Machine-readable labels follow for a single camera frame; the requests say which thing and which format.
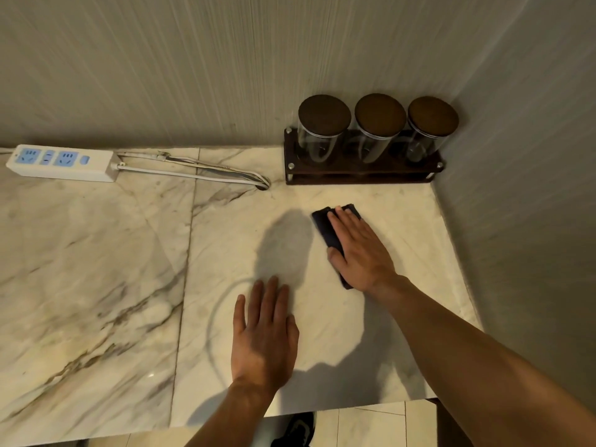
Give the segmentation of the person's right hand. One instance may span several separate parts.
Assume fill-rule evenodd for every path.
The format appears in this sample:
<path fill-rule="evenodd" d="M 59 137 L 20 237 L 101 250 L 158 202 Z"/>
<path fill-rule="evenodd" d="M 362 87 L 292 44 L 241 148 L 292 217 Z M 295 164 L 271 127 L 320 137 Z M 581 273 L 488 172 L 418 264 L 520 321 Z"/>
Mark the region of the person's right hand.
<path fill-rule="evenodd" d="M 385 305 L 398 275 L 390 253 L 364 219 L 335 207 L 328 218 L 342 244 L 348 271 L 345 280 L 356 290 Z"/>

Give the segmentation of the person's left hand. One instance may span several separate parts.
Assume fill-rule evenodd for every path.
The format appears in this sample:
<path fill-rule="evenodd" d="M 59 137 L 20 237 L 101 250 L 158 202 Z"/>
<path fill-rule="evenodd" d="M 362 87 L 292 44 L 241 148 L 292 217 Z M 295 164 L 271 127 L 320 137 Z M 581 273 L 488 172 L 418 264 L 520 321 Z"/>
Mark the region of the person's left hand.
<path fill-rule="evenodd" d="M 239 336 L 234 336 L 233 331 L 231 372 L 233 382 L 244 378 L 280 389 L 288 383 L 295 367 L 295 364 L 287 364 L 286 318 L 292 315 L 289 310 L 290 289 L 288 285 L 279 283 L 277 320 L 271 325 L 260 326 L 265 285 L 262 280 L 255 281 L 249 296 L 245 296 L 246 329 Z"/>

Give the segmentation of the dark blue cleaning cloth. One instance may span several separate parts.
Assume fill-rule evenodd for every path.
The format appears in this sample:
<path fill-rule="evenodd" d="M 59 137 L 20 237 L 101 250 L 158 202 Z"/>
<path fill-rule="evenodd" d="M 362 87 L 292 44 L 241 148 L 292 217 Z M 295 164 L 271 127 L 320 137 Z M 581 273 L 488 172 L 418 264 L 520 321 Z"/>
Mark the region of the dark blue cleaning cloth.
<path fill-rule="evenodd" d="M 351 211 L 358 219 L 362 218 L 353 204 L 344 205 L 342 209 Z M 327 215 L 331 212 L 335 213 L 335 208 L 325 207 L 321 210 L 312 212 L 311 218 L 319 234 L 322 236 L 327 248 L 335 248 L 341 254 L 341 256 L 345 258 L 342 244 Z M 340 272 L 338 272 L 338 276 L 340 278 L 341 284 L 343 285 L 343 288 L 345 288 L 346 290 L 353 289 L 353 287 L 345 280 L 345 278 Z"/>

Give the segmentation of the person's left forearm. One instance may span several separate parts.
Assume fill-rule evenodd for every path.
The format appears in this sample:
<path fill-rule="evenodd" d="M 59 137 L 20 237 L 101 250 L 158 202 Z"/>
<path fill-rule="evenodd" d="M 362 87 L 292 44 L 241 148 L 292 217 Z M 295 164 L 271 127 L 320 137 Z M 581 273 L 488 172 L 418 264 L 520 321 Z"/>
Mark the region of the person's left forearm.
<path fill-rule="evenodd" d="M 184 447 L 250 447 L 278 387 L 242 378 Z"/>

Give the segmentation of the person's right forearm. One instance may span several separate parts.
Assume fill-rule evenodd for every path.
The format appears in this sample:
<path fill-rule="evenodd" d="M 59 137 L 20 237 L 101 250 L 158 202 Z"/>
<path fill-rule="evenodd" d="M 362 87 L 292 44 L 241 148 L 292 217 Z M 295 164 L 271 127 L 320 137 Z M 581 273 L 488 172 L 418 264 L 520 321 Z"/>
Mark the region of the person's right forearm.
<path fill-rule="evenodd" d="M 474 447 L 596 447 L 596 415 L 519 354 L 395 273 L 365 290 L 397 322 Z"/>

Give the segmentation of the dark wooden jar rack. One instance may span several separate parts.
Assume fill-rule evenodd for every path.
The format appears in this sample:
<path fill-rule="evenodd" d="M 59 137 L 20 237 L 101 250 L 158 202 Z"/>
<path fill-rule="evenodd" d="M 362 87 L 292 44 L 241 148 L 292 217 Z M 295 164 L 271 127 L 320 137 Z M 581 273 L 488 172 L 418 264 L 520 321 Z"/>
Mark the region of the dark wooden jar rack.
<path fill-rule="evenodd" d="M 300 150 L 297 129 L 284 132 L 284 170 L 287 185 L 368 185 L 427 183 L 446 168 L 439 151 L 418 163 L 406 159 L 406 143 L 393 141 L 373 163 L 364 163 L 355 150 L 345 151 L 345 144 L 354 136 L 350 130 L 340 138 L 329 158 L 314 162 Z"/>

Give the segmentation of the person's black shoe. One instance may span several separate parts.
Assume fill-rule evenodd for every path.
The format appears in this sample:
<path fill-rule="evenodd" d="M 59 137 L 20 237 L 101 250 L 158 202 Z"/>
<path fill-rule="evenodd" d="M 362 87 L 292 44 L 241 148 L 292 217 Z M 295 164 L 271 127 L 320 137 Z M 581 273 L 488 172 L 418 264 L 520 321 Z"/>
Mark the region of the person's black shoe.
<path fill-rule="evenodd" d="M 316 412 L 295 413 L 283 436 L 272 441 L 271 447 L 310 447 L 315 434 Z"/>

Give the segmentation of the glass jar with wooden lid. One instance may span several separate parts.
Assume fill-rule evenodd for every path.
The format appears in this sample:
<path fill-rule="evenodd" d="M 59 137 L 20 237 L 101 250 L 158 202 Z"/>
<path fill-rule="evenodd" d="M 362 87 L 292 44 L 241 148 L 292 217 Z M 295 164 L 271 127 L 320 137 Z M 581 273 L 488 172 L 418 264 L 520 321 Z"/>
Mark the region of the glass jar with wooden lid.
<path fill-rule="evenodd" d="M 406 111 L 393 97 L 371 93 L 361 97 L 354 109 L 356 153 L 366 165 L 379 159 L 406 124 Z"/>
<path fill-rule="evenodd" d="M 352 121 L 349 107 L 339 98 L 318 94 L 299 106 L 296 151 L 311 165 L 328 162 Z"/>
<path fill-rule="evenodd" d="M 421 164 L 435 154 L 442 142 L 459 127 L 456 109 L 444 100 L 423 96 L 415 98 L 408 106 L 407 121 L 411 128 L 406 149 L 406 159 Z"/>

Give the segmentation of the white power strip blue sockets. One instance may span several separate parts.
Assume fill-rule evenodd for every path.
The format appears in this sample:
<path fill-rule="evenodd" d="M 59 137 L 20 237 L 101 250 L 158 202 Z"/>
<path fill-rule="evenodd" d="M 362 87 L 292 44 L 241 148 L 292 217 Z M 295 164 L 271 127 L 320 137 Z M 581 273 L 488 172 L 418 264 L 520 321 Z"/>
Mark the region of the white power strip blue sockets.
<path fill-rule="evenodd" d="M 121 163 L 113 151 L 21 144 L 6 167 L 22 177 L 111 183 Z"/>

